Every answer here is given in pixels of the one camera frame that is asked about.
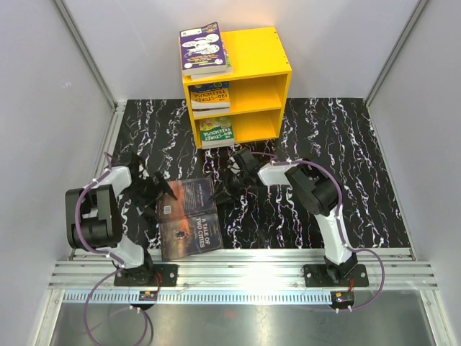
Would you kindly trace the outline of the lime 65-storey treehouse book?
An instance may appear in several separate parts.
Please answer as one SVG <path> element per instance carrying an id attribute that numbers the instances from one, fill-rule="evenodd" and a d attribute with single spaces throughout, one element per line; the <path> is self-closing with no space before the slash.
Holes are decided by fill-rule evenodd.
<path id="1" fill-rule="evenodd" d="M 232 67 L 232 64 L 231 64 L 231 60 L 230 60 L 230 57 L 228 55 L 228 51 L 226 50 L 225 46 L 223 46 L 223 52 L 224 52 L 225 58 L 226 58 L 226 67 L 225 67 L 224 70 L 216 71 L 216 72 L 209 72 L 209 73 L 205 73 L 205 74 L 191 75 L 190 76 L 191 80 L 195 81 L 195 80 L 201 80 L 201 79 L 208 79 L 208 78 L 214 78 L 214 77 L 217 77 L 217 76 L 225 76 L 225 75 L 233 73 L 233 67 Z"/>

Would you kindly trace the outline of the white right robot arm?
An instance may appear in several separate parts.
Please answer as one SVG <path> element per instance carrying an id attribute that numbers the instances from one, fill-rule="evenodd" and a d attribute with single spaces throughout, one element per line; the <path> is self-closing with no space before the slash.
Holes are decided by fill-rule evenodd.
<path id="1" fill-rule="evenodd" d="M 315 217 L 323 238 L 327 280 L 335 286 L 346 284 L 358 259 L 343 230 L 343 187 L 320 164 L 308 159 L 277 161 L 273 154 L 243 148 L 229 159 L 210 200 L 230 203 L 250 187 L 276 185 L 290 187 L 295 201 Z"/>

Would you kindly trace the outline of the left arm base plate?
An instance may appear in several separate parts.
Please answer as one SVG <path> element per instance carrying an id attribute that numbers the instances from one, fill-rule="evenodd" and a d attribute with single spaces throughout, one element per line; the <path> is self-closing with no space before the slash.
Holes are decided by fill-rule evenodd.
<path id="1" fill-rule="evenodd" d="M 153 264 L 140 269 L 123 270 L 114 279 L 115 287 L 142 288 L 130 299 L 130 305 L 147 311 L 153 307 L 159 298 L 162 288 L 176 287 L 179 266 L 175 264 Z"/>

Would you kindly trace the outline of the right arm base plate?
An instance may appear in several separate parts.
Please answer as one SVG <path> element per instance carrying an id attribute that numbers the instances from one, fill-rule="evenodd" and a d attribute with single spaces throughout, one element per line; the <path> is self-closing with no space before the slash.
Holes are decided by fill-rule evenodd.
<path id="1" fill-rule="evenodd" d="M 366 267 L 361 264 L 345 275 L 324 264 L 304 265 L 302 271 L 305 287 L 326 289 L 331 301 L 330 307 L 336 312 L 352 311 L 355 303 L 354 289 L 370 286 Z"/>

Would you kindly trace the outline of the dark Tale of Two Cities book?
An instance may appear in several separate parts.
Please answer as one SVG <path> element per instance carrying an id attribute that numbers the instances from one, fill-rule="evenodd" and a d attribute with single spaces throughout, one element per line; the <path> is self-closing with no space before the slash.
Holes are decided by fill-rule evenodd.
<path id="1" fill-rule="evenodd" d="M 218 210 L 209 177 L 170 181 L 172 195 L 157 201 L 161 258 L 176 261 L 223 248 Z"/>

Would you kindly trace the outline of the yellow 130-storey treehouse book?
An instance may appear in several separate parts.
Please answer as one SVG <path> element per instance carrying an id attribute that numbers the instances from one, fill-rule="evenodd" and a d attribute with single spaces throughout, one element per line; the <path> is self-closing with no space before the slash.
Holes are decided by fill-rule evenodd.
<path id="1" fill-rule="evenodd" d="M 228 108 L 231 105 L 228 81 L 194 85 L 189 88 L 189 93 L 193 110 Z"/>

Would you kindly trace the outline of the purple 52-storey treehouse book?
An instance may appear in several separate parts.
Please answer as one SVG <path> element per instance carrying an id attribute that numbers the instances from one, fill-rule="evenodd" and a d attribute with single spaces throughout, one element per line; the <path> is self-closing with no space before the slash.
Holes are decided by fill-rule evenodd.
<path id="1" fill-rule="evenodd" d="M 183 76 L 216 73 L 226 70 L 227 57 L 219 24 L 182 30 L 179 50 Z"/>

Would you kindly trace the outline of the green treehouse book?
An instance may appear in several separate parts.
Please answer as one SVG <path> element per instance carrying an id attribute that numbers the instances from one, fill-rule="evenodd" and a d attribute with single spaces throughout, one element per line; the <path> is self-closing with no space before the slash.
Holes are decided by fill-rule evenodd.
<path id="1" fill-rule="evenodd" d="M 202 142 L 233 141 L 235 137 L 231 118 L 212 117 L 199 121 L 200 138 Z"/>

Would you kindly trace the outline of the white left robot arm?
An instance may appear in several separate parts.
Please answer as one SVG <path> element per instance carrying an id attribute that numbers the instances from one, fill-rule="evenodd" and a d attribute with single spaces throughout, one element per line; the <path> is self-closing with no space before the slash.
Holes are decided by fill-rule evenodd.
<path id="1" fill-rule="evenodd" d="M 73 249 L 102 254 L 117 268 L 116 276 L 147 286 L 160 274 L 148 250 L 124 234 L 117 198 L 128 194 L 150 218 L 157 218 L 157 201 L 164 195 L 176 199 L 159 171 L 150 174 L 144 158 L 135 152 L 108 165 L 102 175 L 84 187 L 65 193 L 66 237 Z"/>

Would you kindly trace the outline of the dark blue treehouse book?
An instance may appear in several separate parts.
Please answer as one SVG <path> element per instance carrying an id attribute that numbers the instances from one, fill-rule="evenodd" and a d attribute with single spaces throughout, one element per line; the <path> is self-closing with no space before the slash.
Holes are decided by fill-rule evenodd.
<path id="1" fill-rule="evenodd" d="M 233 141 L 202 142 L 202 149 L 229 147 L 234 146 L 234 144 Z"/>

